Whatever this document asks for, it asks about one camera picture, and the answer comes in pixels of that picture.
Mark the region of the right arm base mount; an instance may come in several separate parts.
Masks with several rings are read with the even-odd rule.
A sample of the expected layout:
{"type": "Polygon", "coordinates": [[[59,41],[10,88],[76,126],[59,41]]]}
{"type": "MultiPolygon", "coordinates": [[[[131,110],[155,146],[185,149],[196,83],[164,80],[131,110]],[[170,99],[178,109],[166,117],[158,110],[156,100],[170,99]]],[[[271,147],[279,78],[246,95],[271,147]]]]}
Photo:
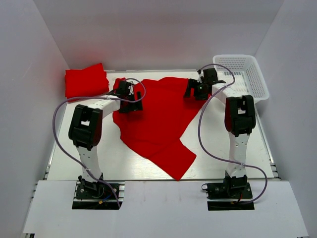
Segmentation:
{"type": "Polygon", "coordinates": [[[209,211],[254,210],[253,194],[247,176],[226,175],[223,182],[209,182],[201,186],[207,194],[209,211]]]}

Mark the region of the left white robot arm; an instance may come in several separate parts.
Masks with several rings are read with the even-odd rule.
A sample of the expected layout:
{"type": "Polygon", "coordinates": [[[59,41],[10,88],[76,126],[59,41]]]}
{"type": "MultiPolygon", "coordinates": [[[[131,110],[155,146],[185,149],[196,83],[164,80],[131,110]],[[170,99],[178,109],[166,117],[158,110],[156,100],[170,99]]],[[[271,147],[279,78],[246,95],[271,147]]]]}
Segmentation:
{"type": "Polygon", "coordinates": [[[80,162],[84,165],[82,179],[90,182],[87,191],[94,198],[104,194],[105,186],[99,182],[103,173],[99,166],[97,145],[102,136],[103,119],[108,115],[141,111],[141,92],[135,92],[134,84],[123,80],[102,99],[90,105],[75,107],[68,137],[76,147],[80,162]]]}

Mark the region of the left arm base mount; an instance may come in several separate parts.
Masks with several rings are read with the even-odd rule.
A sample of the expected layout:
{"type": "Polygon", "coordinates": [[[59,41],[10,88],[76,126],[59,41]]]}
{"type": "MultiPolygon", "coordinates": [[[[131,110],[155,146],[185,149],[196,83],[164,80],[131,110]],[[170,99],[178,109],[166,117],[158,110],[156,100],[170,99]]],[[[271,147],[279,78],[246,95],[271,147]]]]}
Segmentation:
{"type": "Polygon", "coordinates": [[[119,210],[124,197],[124,183],[89,182],[78,177],[72,209],[73,210],[119,210]]]}

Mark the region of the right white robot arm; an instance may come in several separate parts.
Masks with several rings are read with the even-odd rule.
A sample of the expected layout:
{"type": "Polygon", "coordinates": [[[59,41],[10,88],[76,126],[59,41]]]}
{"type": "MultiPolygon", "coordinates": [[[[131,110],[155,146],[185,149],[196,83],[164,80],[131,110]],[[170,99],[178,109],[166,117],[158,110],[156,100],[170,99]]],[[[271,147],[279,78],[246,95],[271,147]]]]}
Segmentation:
{"type": "Polygon", "coordinates": [[[216,97],[225,105],[224,124],[229,135],[229,158],[226,176],[231,179],[246,178],[246,151],[252,130],[256,126],[254,98],[242,95],[225,81],[219,80],[215,68],[198,70],[198,79],[189,79],[184,98],[191,93],[196,100],[216,97]]]}

